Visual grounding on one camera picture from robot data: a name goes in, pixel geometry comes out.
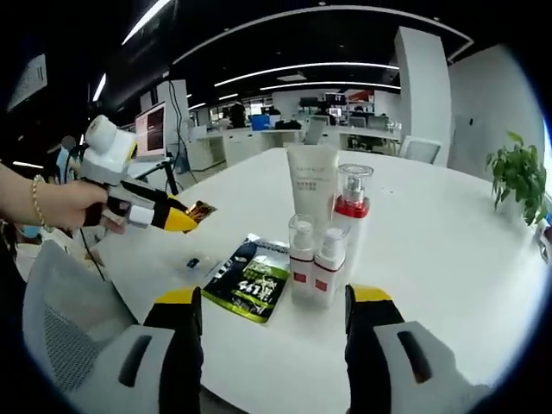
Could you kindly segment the person's left hand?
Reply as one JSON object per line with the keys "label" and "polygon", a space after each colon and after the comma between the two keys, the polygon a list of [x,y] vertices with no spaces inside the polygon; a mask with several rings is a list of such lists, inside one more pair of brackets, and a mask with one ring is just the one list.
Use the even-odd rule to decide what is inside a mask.
{"label": "person's left hand", "polygon": [[86,211],[95,204],[104,206],[107,200],[104,188],[86,181],[36,185],[36,201],[45,224],[62,229],[83,228]]}

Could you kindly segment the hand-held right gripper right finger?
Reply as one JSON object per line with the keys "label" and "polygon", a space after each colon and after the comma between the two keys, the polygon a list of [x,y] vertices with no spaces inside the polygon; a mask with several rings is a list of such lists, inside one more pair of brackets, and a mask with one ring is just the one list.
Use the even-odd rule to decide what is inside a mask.
{"label": "hand-held right gripper right finger", "polygon": [[379,288],[349,284],[345,299],[350,413],[471,411],[471,385],[444,342]]}

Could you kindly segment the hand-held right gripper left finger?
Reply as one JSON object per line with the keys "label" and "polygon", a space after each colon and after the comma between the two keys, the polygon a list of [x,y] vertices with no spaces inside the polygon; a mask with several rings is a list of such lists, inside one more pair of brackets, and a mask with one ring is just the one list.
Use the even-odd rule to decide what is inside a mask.
{"label": "hand-held right gripper left finger", "polygon": [[199,413],[201,289],[177,289],[154,300],[102,352],[103,413]]}

